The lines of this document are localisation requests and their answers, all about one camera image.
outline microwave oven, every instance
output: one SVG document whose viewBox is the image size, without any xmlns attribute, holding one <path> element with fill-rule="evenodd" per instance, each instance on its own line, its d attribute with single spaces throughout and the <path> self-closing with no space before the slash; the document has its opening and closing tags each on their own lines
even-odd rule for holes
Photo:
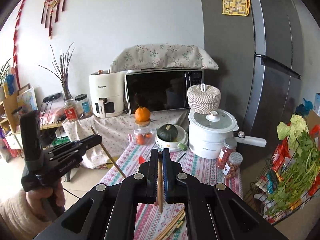
<svg viewBox="0 0 320 240">
<path fill-rule="evenodd" d="M 128 110 L 139 106 L 151 112 L 189 108 L 187 90 L 203 82 L 203 70 L 161 69 L 129 71 L 125 76 Z"/>
</svg>

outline wooden chopstick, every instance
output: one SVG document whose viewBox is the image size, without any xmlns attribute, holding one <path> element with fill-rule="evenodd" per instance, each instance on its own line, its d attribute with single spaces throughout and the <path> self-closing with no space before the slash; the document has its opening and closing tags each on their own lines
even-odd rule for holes
<svg viewBox="0 0 320 240">
<path fill-rule="evenodd" d="M 157 199 L 159 204 L 159 212 L 163 212 L 163 175 L 162 175 L 162 160 L 158 159 L 158 182 L 157 182 Z"/>
<path fill-rule="evenodd" d="M 164 238 L 162 238 L 162 240 L 168 239 L 172 233 L 174 233 L 179 227 L 181 227 L 182 224 L 183 224 L 184 218 L 185 218 L 185 213 L 184 213 L 183 216 L 174 224 L 173 228 L 171 228 L 171 230 L 164 236 Z"/>
<path fill-rule="evenodd" d="M 95 132 L 95 130 L 93 129 L 93 127 L 91 126 L 91 130 L 93 132 L 94 135 L 97 135 L 97 133 Z M 126 178 L 127 176 L 123 173 L 123 171 L 120 169 L 120 167 L 118 166 L 118 164 L 115 162 L 115 160 L 112 158 L 112 156 L 110 155 L 110 153 L 108 152 L 108 150 L 105 148 L 105 146 L 103 145 L 103 143 L 100 143 L 102 149 L 104 150 L 104 152 L 106 153 L 106 155 L 108 156 L 109 160 L 112 162 L 112 164 L 116 167 L 116 169 L 121 173 L 122 176 L 124 176 L 124 178 Z"/>
<path fill-rule="evenodd" d="M 167 233 L 174 227 L 176 222 L 184 215 L 184 208 L 178 213 L 178 215 L 164 228 L 164 230 L 156 237 L 155 240 L 162 240 Z"/>
</svg>

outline tablecloth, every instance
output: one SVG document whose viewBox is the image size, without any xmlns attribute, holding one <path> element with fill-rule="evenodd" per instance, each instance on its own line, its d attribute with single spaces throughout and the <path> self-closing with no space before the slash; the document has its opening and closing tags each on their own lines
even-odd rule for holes
<svg viewBox="0 0 320 240">
<path fill-rule="evenodd" d="M 151 113 L 150 127 L 156 129 L 170 123 L 180 125 L 188 131 L 188 113 L 188 109 Z M 134 120 L 134 116 L 129 114 L 103 119 L 92 115 L 76 122 L 65 120 L 62 125 L 70 141 L 81 140 L 92 135 L 90 128 L 92 126 L 96 133 L 102 136 L 102 143 L 111 156 L 119 157 L 129 144 L 128 134 L 133 134 Z M 98 145 L 87 150 L 81 164 L 86 168 L 94 169 L 107 161 L 107 155 Z"/>
<path fill-rule="evenodd" d="M 135 142 L 131 142 L 117 160 L 117 164 L 127 176 L 132 175 L 138 171 L 139 156 L 143 156 L 144 159 L 148 161 L 150 159 L 152 148 L 160 150 L 155 143 L 141 146 L 135 144 Z M 178 160 L 182 154 L 182 151 L 171 153 L 171 160 Z M 184 172 L 195 176 L 202 183 L 214 185 L 218 182 L 222 182 L 242 198 L 242 184 L 239 169 L 233 179 L 225 180 L 223 178 L 222 170 L 219 170 L 216 167 L 216 159 L 201 158 L 191 152 L 190 149 L 186 151 L 185 156 L 183 156 L 179 163 L 181 164 Z M 111 186 L 122 182 L 123 179 L 124 178 L 117 169 L 112 167 L 100 182 Z M 134 240 L 155 239 L 165 226 L 180 212 L 183 208 L 183 204 L 167 204 L 164 200 L 162 214 L 159 213 L 158 208 L 158 206 L 155 207 L 152 204 L 138 204 Z M 182 227 L 168 238 L 168 240 L 169 239 L 188 239 L 186 224 L 184 223 Z"/>
</svg>

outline jar label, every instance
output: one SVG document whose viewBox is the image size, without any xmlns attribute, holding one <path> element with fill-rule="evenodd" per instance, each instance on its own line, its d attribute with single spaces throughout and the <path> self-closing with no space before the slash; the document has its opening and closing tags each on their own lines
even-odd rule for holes
<svg viewBox="0 0 320 240">
<path fill-rule="evenodd" d="M 218 157 L 218 160 L 219 160 L 219 161 L 222 160 L 223 155 L 224 155 L 224 152 L 223 152 L 222 149 L 221 149 L 220 154 L 219 154 L 219 157 Z"/>
<path fill-rule="evenodd" d="M 90 112 L 90 106 L 89 106 L 89 102 L 88 101 L 87 102 L 83 102 L 82 103 L 82 107 L 83 107 L 83 111 L 85 113 L 89 113 Z"/>
<path fill-rule="evenodd" d="M 227 175 L 228 172 L 229 172 L 229 170 L 230 170 L 230 166 L 228 165 L 228 162 L 227 162 L 227 163 L 226 163 L 226 166 L 224 166 L 223 174 L 224 174 L 224 175 Z"/>
<path fill-rule="evenodd" d="M 66 113 L 68 120 L 77 119 L 76 110 L 74 108 L 65 109 L 64 112 Z"/>
</svg>

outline rice cooker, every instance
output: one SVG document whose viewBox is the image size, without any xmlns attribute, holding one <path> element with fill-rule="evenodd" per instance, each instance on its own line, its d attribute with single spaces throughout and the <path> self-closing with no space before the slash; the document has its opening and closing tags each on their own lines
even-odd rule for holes
<svg viewBox="0 0 320 240">
<path fill-rule="evenodd" d="M 206 159 L 218 158 L 224 140 L 234 137 L 234 132 L 239 130 L 234 116 L 221 109 L 207 115 L 190 110 L 189 121 L 189 148 Z M 265 139 L 245 136 L 243 132 L 239 132 L 235 140 L 259 147 L 265 147 L 267 143 Z"/>
</svg>

